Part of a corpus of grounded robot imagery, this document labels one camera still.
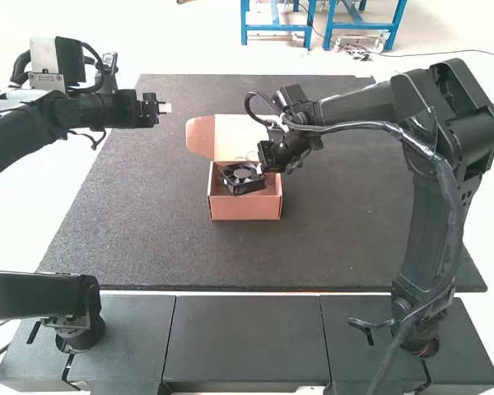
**robotic arm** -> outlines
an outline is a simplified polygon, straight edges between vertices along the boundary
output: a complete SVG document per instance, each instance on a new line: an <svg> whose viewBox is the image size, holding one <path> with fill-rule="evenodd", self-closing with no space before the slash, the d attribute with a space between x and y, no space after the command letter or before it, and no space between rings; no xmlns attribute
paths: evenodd
<svg viewBox="0 0 494 395"><path fill-rule="evenodd" d="M85 57L83 49L94 58ZM31 62L32 70L26 72ZM87 88L85 65L97 69L96 83ZM115 73L117 53L103 58L88 44L75 39L31 39L30 50L15 61L11 85L0 91L0 172L9 165L74 128L102 132L105 128L152 128L163 114L155 93L137 99L133 89L120 90ZM31 89L21 89L29 81ZM100 140L92 140L96 149Z"/></svg>
<svg viewBox="0 0 494 395"><path fill-rule="evenodd" d="M94 58L84 56L83 49ZM27 72L29 62L32 69ZM96 67L96 82L82 88L78 84L86 82L87 64ZM155 93L138 100L135 90L120 90L117 71L117 53L101 58L90 45L74 39L31 39L30 50L15 61L10 86L0 91L0 172L43 146L66 140L68 133L79 134L74 128L102 132L104 138L105 128L157 124L164 103ZM27 81L30 89L22 89ZM102 140L85 136L93 149ZM0 320L45 317L38 326L55 329L63 352L84 352L100 340L105 329L100 310L99 284L93 276L0 272Z"/></svg>
<svg viewBox="0 0 494 395"><path fill-rule="evenodd" d="M280 123L253 114L255 96ZM381 324L351 318L350 324L363 331L391 326L404 350L434 355L438 323L454 296L464 218L494 158L494 107L465 63L453 59L318 101L298 85L270 99L250 92L245 109L268 130L270 140L258 145L264 172L292 173L332 132L382 129L401 141L414 202L404 261L392 283L393 318Z"/></svg>

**white floor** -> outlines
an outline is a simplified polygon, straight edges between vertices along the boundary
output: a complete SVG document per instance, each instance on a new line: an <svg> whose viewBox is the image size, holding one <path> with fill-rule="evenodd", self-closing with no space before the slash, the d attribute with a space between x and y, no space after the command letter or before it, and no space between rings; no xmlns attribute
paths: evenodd
<svg viewBox="0 0 494 395"><path fill-rule="evenodd" d="M282 41L258 40L242 47L237 0L189 0L181 6L174 0L61 3L66 5L0 2L0 89L16 56L28 48L29 37L63 35L86 41L99 52L118 51L122 87L132 87L140 73L355 74L382 80L460 56L494 102L494 57L480 53L375 57L372 63L359 63L344 53L324 52L318 36L309 54ZM366 17L384 20L393 7L394 0L370 0ZM253 10L251 17L264 17ZM346 16L340 11L342 21ZM317 13L315 28L324 34L325 12ZM470 48L494 52L494 0L408 2L395 53ZM173 110L182 105L173 103ZM0 270L37 268L95 158L86 139L72 137L0 174ZM462 297L494 364L494 163L470 209L464 239L489 291ZM16 325L0 329L0 346L11 339ZM0 386L0 394L10 393Z"/></svg>

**cardboard box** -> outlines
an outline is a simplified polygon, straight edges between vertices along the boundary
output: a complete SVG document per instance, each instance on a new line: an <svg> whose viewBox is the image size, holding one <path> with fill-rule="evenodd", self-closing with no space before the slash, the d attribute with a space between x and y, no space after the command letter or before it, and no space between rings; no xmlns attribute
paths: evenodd
<svg viewBox="0 0 494 395"><path fill-rule="evenodd" d="M282 210L282 176L267 174L266 189L233 196L219 179L218 166L258 162L256 145L267 140L265 127L248 115L192 118L185 127L187 148L211 161L207 200L213 220L278 220Z"/></svg>

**blue metal frame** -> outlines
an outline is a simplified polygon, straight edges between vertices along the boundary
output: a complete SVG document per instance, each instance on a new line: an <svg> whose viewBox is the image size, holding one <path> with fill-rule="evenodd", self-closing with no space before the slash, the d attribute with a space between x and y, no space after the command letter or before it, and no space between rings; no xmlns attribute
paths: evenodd
<svg viewBox="0 0 494 395"><path fill-rule="evenodd" d="M335 6L339 1L347 9L347 12L353 19L353 23L333 21L335 16ZM367 23L362 20L361 15L359 14L359 12L363 12L366 9L366 0L360 1L358 10L355 8L355 3L352 2L352 0L330 0L328 24L326 26L326 34L322 48L326 50L329 49L334 29L387 30L389 32L389 38L386 40L384 49L390 51L394 47L395 37L397 36L397 30L401 24L401 19L403 18L404 8L406 7L407 1L408 0L398 0L394 19L391 23Z"/></svg>
<svg viewBox="0 0 494 395"><path fill-rule="evenodd" d="M313 19L315 17L315 8L317 0L310 0L306 25L282 25L278 16L277 0L271 0L271 13L273 14L273 23L271 25L247 25L246 13L249 11L249 0L241 0L241 43L247 45L247 32L256 31L304 31L304 47L310 50L311 35L313 33ZM293 11L300 10L300 0L293 0Z"/></svg>

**black computer fan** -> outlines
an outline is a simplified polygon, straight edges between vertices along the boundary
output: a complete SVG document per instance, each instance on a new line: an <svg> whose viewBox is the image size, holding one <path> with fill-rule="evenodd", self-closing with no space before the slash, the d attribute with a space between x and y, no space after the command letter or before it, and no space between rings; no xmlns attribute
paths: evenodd
<svg viewBox="0 0 494 395"><path fill-rule="evenodd" d="M234 196L265 189L267 176L253 162L221 166L220 179Z"/></svg>

